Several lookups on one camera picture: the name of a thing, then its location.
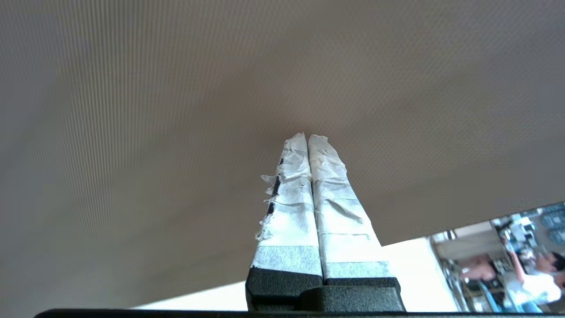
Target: masking tape wrapping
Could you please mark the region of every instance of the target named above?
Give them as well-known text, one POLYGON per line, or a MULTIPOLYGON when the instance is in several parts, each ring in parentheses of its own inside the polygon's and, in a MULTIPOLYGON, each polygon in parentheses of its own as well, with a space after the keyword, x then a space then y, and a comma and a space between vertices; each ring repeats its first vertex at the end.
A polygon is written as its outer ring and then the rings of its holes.
POLYGON ((392 276, 336 150, 326 137, 312 135, 308 151, 324 278, 392 276))
POLYGON ((284 144, 281 163, 273 177, 262 176, 272 205, 261 221, 251 267, 321 276, 319 241, 314 217, 312 176, 304 134, 284 144))

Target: person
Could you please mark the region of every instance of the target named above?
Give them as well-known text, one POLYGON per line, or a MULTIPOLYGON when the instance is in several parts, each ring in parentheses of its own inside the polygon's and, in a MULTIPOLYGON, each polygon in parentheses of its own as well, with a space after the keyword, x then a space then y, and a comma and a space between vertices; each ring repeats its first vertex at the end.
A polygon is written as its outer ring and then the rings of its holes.
MULTIPOLYGON (((512 260, 514 272, 503 275, 506 296, 515 305, 533 302, 544 304, 554 302, 561 298, 561 287, 565 287, 565 257, 551 252, 539 255, 536 266, 526 273, 518 255, 514 251, 508 252, 512 260)), ((479 256, 475 264, 464 270, 460 275, 462 279, 492 281, 497 277, 498 271, 488 255, 479 256)))

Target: white shirt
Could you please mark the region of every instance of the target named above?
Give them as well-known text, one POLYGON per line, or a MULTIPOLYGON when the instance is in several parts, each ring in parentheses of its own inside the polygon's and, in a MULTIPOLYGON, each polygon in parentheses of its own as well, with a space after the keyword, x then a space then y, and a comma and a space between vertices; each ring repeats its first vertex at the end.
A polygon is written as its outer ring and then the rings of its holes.
POLYGON ((518 281, 516 273, 507 272, 504 274, 504 282, 506 295, 516 305, 525 302, 546 304, 561 298, 561 289, 555 284, 553 277, 539 270, 525 275, 523 284, 518 281))

